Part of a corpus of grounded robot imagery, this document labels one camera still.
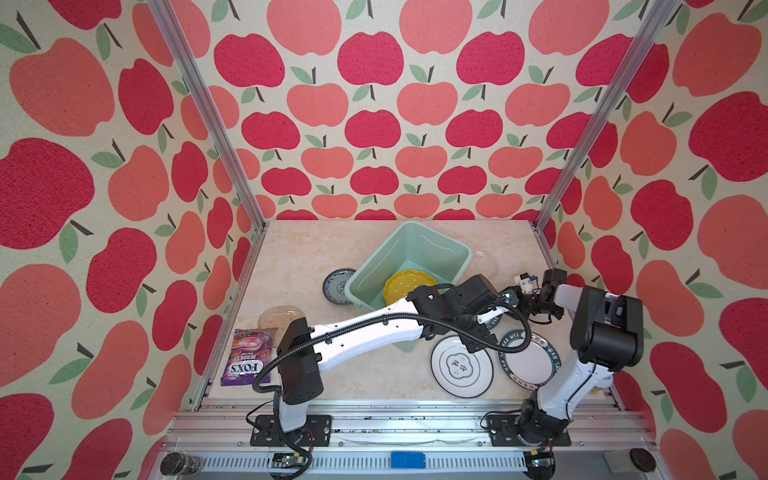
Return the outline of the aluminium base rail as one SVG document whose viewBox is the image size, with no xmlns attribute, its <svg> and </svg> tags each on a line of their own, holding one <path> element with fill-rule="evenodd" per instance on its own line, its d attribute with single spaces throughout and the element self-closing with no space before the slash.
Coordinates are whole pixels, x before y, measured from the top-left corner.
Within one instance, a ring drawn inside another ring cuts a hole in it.
<svg viewBox="0 0 768 480">
<path fill-rule="evenodd" d="M 480 426 L 482 415 L 493 409 L 489 402 L 400 402 L 371 405 L 353 401 L 319 401 L 310 406 L 314 415 L 330 415 L 332 432 L 328 447 L 312 447 L 313 462 L 307 479 L 429 477 L 521 478 L 523 456 L 529 447 L 494 447 Z M 273 458 L 289 454 L 288 447 L 253 447 L 252 425 L 245 415 L 249 405 L 210 404 L 196 412 L 178 414 L 150 455 L 147 476 L 161 478 L 160 463 L 172 451 L 200 456 L 199 479 L 264 478 L 276 473 Z M 672 474 L 657 444 L 640 424 L 637 413 L 621 411 L 612 403 L 580 406 L 567 429 L 572 445 L 551 447 L 557 479 L 612 479 L 604 460 L 606 452 L 631 448 L 648 450 L 657 461 L 651 473 L 638 479 L 669 479 Z M 393 451 L 423 452 L 424 470 L 393 470 Z"/>
</svg>

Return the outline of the purple Fox's candy bag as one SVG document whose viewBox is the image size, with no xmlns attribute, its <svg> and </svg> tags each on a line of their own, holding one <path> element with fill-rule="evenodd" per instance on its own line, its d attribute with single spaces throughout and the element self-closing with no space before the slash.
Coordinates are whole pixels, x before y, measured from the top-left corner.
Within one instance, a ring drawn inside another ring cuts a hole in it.
<svg viewBox="0 0 768 480">
<path fill-rule="evenodd" d="M 236 329 L 220 384 L 251 385 L 256 375 L 272 359 L 277 328 Z"/>
</svg>

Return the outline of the dark cylindrical can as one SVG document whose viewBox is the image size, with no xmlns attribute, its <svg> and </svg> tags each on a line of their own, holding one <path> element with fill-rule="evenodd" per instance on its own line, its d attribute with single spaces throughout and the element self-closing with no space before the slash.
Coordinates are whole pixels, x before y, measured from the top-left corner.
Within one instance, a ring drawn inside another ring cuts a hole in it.
<svg viewBox="0 0 768 480">
<path fill-rule="evenodd" d="M 200 456 L 183 452 L 169 452 L 160 463 L 160 474 L 166 477 L 194 476 L 203 469 L 204 461 Z"/>
</svg>

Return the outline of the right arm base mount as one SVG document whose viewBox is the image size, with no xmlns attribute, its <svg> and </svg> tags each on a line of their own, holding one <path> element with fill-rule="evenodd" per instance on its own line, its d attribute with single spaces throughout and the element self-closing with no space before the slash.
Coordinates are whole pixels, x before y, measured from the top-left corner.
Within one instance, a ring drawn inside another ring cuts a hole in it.
<svg viewBox="0 0 768 480">
<path fill-rule="evenodd" d="M 494 447 L 567 447 L 569 423 L 548 415 L 520 419 L 518 414 L 490 414 L 482 420 Z"/>
</svg>

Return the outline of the yellow polka dot plate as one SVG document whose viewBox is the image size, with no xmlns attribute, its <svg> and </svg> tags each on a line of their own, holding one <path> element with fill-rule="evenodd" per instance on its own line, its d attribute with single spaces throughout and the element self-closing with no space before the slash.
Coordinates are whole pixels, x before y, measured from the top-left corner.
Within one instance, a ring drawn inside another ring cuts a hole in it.
<svg viewBox="0 0 768 480">
<path fill-rule="evenodd" d="M 428 273 L 420 270 L 404 270 L 390 277 L 384 287 L 383 298 L 391 305 L 406 298 L 409 293 L 420 286 L 435 286 L 437 281 Z"/>
</svg>

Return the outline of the blue block on rail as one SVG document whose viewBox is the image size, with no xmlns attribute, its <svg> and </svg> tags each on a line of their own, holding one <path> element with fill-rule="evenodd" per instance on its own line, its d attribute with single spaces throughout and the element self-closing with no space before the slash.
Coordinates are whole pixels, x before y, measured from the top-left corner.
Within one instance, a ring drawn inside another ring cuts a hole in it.
<svg viewBox="0 0 768 480">
<path fill-rule="evenodd" d="M 390 467 L 393 470 L 424 470 L 427 468 L 426 455 L 423 452 L 393 451 Z"/>
</svg>

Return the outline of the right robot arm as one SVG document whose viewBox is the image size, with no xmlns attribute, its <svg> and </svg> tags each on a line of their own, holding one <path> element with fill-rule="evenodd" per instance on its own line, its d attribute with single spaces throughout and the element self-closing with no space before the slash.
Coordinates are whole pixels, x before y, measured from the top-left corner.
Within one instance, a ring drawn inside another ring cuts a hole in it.
<svg viewBox="0 0 768 480">
<path fill-rule="evenodd" d="M 534 314 L 560 318 L 573 313 L 572 353 L 548 383 L 523 402 L 517 436 L 529 446 L 559 438 L 590 391 L 612 384 L 613 375 L 639 363 L 644 351 L 644 315 L 640 299 L 590 286 L 567 283 L 567 273 L 549 269 L 539 292 L 528 302 Z"/>
</svg>

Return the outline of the small dark patterned plate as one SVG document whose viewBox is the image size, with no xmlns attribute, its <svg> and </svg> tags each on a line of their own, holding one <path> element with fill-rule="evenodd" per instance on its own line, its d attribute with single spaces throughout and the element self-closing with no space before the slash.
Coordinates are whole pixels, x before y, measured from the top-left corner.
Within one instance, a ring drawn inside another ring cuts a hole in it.
<svg viewBox="0 0 768 480">
<path fill-rule="evenodd" d="M 351 305 L 352 302 L 346 295 L 346 283 L 355 272 L 352 268 L 340 268 L 329 273 L 322 285 L 325 299 L 334 305 Z"/>
</svg>

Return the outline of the aluminium frame post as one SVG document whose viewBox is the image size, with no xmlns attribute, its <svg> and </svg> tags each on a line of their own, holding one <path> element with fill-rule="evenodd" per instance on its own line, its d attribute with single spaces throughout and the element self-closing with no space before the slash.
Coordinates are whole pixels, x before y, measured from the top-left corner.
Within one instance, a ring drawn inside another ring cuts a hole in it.
<svg viewBox="0 0 768 480">
<path fill-rule="evenodd" d="M 587 123 L 576 147 L 572 153 L 568 154 L 568 158 L 557 181 L 546 196 L 542 208 L 532 224 L 533 231 L 536 234 L 543 235 L 546 225 L 556 207 L 561 203 L 562 197 L 575 178 L 581 163 L 586 159 L 597 138 L 602 133 L 612 112 L 624 98 L 631 81 L 635 78 L 637 71 L 654 46 L 659 34 L 673 16 L 675 9 L 680 5 L 680 1 L 658 0 L 654 1 L 649 7 L 637 35 L 630 43 L 627 53 L 619 64 L 613 79 L 607 86 L 605 94 L 598 101 L 597 108 Z"/>
<path fill-rule="evenodd" d="M 184 29 L 173 9 L 172 2 L 150 0 L 148 4 L 158 28 L 178 65 L 181 76 L 189 89 L 211 141 L 222 159 L 228 176 L 233 182 L 234 189 L 244 205 L 256 232 L 263 234 L 267 228 L 267 221 L 255 199 L 239 155 L 229 139 L 216 102 L 200 73 L 196 58 L 185 37 Z"/>
</svg>

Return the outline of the grey box black knob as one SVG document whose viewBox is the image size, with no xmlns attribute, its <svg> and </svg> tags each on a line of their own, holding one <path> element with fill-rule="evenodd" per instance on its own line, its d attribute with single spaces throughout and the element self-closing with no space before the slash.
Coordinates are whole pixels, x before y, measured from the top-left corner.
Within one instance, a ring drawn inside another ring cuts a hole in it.
<svg viewBox="0 0 768 480">
<path fill-rule="evenodd" d="M 651 473 L 657 468 L 655 457 L 644 448 L 609 451 L 603 457 L 612 474 Z"/>
</svg>

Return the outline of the clear glass plate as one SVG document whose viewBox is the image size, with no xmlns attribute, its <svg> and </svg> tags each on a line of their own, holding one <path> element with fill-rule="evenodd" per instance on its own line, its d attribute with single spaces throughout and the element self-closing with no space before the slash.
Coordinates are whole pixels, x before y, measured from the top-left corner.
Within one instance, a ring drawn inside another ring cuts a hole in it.
<svg viewBox="0 0 768 480">
<path fill-rule="evenodd" d="M 482 274 L 491 282 L 495 282 L 500 272 L 499 262 L 493 253 L 475 251 L 473 259 L 466 270 L 468 276 Z"/>
</svg>

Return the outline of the white plate dark lettered rim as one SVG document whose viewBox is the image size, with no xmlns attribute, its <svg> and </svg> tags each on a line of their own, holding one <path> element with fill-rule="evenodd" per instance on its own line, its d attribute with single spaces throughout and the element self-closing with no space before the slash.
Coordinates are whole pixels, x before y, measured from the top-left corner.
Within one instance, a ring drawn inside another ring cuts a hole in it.
<svg viewBox="0 0 768 480">
<path fill-rule="evenodd" d="M 501 321 L 506 310 L 500 307 L 494 307 L 478 315 L 478 322 L 483 324 L 488 330 L 495 328 Z"/>
</svg>

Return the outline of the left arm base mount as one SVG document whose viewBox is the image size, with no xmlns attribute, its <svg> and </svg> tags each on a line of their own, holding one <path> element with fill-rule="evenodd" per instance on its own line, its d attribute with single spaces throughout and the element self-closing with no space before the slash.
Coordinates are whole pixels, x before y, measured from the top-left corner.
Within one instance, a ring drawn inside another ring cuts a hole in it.
<svg viewBox="0 0 768 480">
<path fill-rule="evenodd" d="M 332 432 L 330 415 L 309 415 L 302 428 L 284 431 L 285 436 L 295 445 L 309 447 L 328 447 Z M 275 423 L 274 415 L 259 415 L 252 427 L 250 445 L 253 447 L 285 447 Z"/>
</svg>

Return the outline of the white plate green clover emblem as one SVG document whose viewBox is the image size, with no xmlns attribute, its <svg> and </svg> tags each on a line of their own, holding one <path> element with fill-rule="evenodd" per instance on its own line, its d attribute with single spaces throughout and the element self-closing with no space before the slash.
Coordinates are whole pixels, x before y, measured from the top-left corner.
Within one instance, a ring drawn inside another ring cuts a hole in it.
<svg viewBox="0 0 768 480">
<path fill-rule="evenodd" d="M 494 367 L 486 351 L 470 353 L 458 336 L 441 340 L 430 358 L 432 374 L 450 395 L 474 399 L 484 395 L 494 379 Z"/>
</svg>

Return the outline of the right aluminium frame post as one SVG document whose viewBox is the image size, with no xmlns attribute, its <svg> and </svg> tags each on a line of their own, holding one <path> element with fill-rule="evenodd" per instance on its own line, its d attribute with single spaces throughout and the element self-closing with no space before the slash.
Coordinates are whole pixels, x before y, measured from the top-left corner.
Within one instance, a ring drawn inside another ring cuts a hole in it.
<svg viewBox="0 0 768 480">
<path fill-rule="evenodd" d="M 568 158 L 557 181 L 546 196 L 542 208 L 532 224 L 533 231 L 536 234 L 543 235 L 546 225 L 556 207 L 561 203 L 562 197 L 575 178 L 581 163 L 586 159 L 597 138 L 602 133 L 612 112 L 624 98 L 631 81 L 635 78 L 637 71 L 654 46 L 659 34 L 673 16 L 675 9 L 680 5 L 680 1 L 658 0 L 654 1 L 649 7 L 637 35 L 630 43 L 627 53 L 619 64 L 613 79 L 607 86 L 605 94 L 598 101 L 597 108 L 587 123 L 576 147 L 572 153 L 568 154 Z"/>
</svg>

